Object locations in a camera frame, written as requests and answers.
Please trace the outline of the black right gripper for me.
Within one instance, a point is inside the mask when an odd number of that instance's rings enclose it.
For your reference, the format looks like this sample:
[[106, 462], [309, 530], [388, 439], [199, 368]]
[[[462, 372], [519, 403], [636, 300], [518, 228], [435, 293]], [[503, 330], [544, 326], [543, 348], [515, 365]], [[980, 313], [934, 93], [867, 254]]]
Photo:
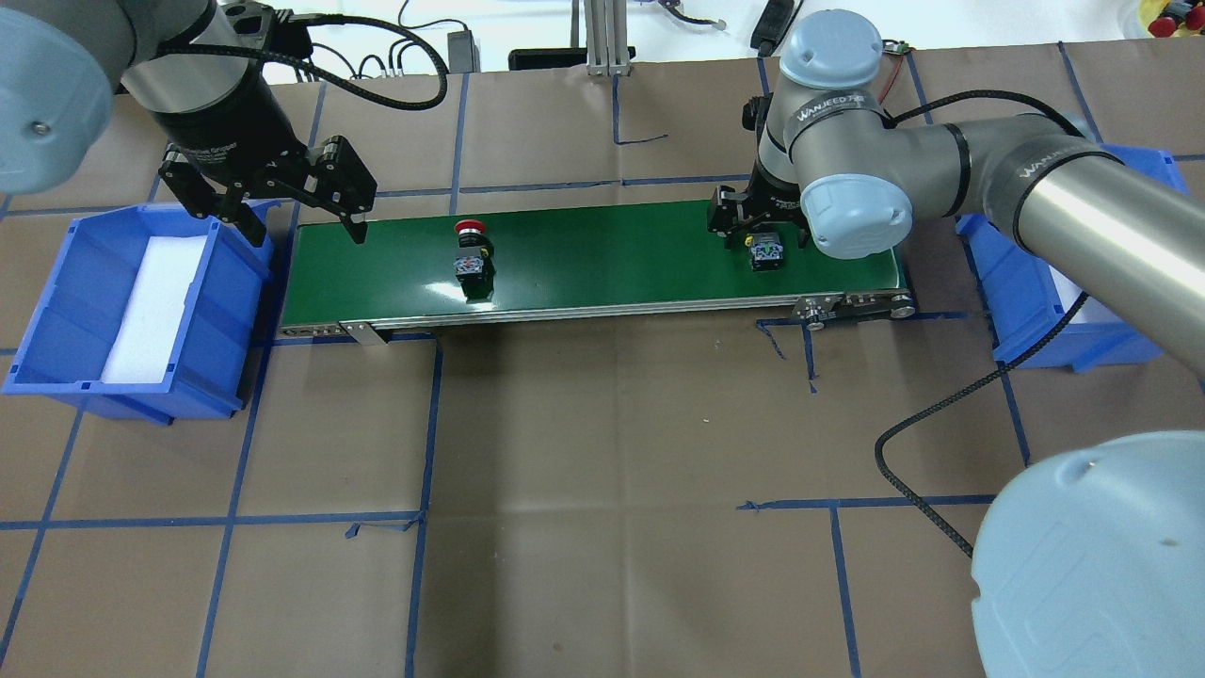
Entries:
[[745, 190], [717, 185], [707, 205], [707, 231], [723, 238], [725, 248], [735, 248], [741, 234], [765, 232], [771, 224], [794, 224], [800, 250], [812, 243], [809, 219], [800, 207], [800, 189], [780, 179], [762, 160], [756, 160]]

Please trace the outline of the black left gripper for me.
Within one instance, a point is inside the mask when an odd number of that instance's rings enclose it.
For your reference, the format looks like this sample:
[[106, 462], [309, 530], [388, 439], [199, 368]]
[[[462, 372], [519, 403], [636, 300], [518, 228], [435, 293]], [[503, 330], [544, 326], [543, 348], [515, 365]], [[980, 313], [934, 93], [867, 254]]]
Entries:
[[[155, 123], [174, 146], [158, 175], [194, 218], [235, 226], [259, 248], [268, 228], [246, 204], [246, 193], [290, 196], [335, 216], [353, 244], [365, 244], [366, 216], [378, 196], [374, 172], [345, 135], [307, 149], [266, 81], [243, 79], [218, 102], [196, 111], [155, 112]], [[227, 190], [219, 194], [208, 179]]]

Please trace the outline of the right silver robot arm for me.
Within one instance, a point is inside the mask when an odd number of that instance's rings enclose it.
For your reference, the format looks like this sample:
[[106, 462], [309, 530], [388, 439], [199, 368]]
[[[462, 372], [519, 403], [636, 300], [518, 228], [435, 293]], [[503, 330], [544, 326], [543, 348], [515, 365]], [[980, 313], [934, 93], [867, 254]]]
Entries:
[[[1011, 119], [901, 128], [869, 88], [884, 43], [865, 17], [834, 8], [792, 26], [778, 88], [747, 105], [758, 155], [748, 188], [721, 187], [707, 226], [770, 244], [792, 220], [825, 257], [889, 250], [913, 224], [978, 212], [1080, 296], [1022, 359], [1089, 297], [1203, 373], [1203, 205], [1084, 136], [1050, 105]], [[878, 473], [972, 562], [972, 630], [989, 677], [1203, 674], [1203, 434], [1127, 435], [1033, 464], [998, 493], [975, 541], [890, 471], [894, 435], [999, 381], [1019, 360], [878, 435]]]

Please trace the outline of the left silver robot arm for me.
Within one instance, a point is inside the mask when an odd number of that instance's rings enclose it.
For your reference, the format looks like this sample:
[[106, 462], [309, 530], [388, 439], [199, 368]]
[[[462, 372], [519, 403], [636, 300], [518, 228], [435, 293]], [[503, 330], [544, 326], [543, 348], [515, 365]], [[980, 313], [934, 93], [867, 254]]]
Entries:
[[2, 191], [63, 185], [102, 136], [117, 92], [167, 135], [158, 171], [193, 218], [261, 244], [249, 199], [287, 197], [366, 238], [378, 185], [347, 138], [296, 137], [263, 77], [306, 66], [306, 18], [255, 1], [5, 1]]

